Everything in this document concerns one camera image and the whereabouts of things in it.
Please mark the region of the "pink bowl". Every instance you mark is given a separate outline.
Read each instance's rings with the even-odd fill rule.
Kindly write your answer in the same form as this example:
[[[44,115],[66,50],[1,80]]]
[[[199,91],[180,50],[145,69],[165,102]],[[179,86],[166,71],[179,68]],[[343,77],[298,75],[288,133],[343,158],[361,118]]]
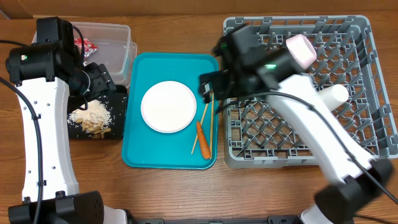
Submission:
[[[317,53],[311,42],[302,34],[295,35],[286,40],[286,47],[294,60],[306,70],[316,61]]]

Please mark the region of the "white cup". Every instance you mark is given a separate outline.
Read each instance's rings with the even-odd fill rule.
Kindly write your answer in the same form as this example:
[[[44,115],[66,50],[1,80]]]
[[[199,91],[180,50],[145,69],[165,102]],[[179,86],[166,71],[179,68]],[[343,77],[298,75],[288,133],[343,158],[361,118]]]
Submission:
[[[330,111],[333,111],[347,102],[349,93],[343,85],[337,84],[320,90],[318,96],[322,99],[326,107]]]

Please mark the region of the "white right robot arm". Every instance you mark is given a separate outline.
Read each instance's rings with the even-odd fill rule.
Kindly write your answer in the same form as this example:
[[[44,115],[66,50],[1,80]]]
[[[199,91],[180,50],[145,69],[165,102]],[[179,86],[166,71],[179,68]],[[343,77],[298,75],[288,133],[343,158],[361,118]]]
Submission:
[[[200,75],[203,100],[230,106],[233,98],[264,98],[309,147],[328,179],[297,223],[352,223],[359,210],[387,193],[391,161],[365,151],[320,98],[305,73],[317,53],[304,35],[288,38],[271,52],[242,24],[222,36],[213,53],[222,68]]]

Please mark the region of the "white plate with food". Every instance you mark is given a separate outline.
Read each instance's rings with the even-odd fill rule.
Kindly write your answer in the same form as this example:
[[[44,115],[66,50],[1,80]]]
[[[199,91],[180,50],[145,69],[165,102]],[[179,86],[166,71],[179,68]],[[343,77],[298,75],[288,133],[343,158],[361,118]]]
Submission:
[[[176,133],[186,128],[197,112],[195,95],[186,85],[164,81],[150,87],[141,101],[141,115],[150,128]]]

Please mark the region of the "orange carrot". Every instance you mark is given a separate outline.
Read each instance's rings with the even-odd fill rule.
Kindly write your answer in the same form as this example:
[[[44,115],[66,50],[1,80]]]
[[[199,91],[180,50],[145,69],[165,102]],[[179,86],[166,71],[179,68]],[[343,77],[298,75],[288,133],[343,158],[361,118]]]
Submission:
[[[200,143],[200,150],[202,157],[206,160],[211,159],[210,147],[207,143],[205,134],[203,132],[203,128],[199,121],[197,121],[197,135],[198,135],[198,141]]]

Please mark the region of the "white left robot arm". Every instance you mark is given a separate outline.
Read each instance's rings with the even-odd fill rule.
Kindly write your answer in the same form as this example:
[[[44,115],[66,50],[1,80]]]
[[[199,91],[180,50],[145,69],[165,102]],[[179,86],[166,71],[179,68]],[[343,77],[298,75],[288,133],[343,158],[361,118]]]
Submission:
[[[22,203],[9,207],[9,221],[134,223],[129,210],[106,206],[99,192],[80,192],[70,156],[67,114],[117,86],[103,64],[83,63],[76,26],[48,17],[36,29],[36,41],[16,43],[6,60],[4,83],[21,106],[26,171]]]

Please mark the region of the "red foil wrapper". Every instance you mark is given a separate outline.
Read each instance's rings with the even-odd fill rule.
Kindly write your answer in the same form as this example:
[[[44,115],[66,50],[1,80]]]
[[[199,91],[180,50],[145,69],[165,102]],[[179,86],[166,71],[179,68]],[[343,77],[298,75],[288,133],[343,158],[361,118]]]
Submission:
[[[75,45],[79,48],[80,52],[84,50],[84,59],[86,60],[91,54],[95,53],[98,49],[98,47],[92,43],[87,38],[84,38],[81,40],[80,38],[76,38],[74,40]]]

